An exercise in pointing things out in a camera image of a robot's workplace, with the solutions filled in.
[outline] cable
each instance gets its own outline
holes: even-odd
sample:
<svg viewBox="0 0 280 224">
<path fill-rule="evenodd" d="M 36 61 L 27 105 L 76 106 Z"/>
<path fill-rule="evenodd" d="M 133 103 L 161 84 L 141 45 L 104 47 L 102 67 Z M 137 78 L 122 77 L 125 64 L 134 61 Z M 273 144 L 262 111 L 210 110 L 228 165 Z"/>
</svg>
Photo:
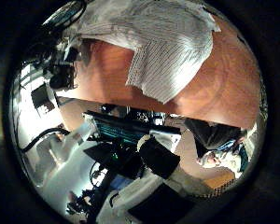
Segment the cable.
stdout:
<svg viewBox="0 0 280 224">
<path fill-rule="evenodd" d="M 43 136 L 47 135 L 48 133 L 62 133 L 64 135 L 70 134 L 66 129 L 62 128 L 50 128 L 46 129 L 44 132 L 40 133 L 38 137 L 36 137 L 34 140 L 32 140 L 27 147 L 20 148 L 22 153 L 28 152 Z"/>
</svg>

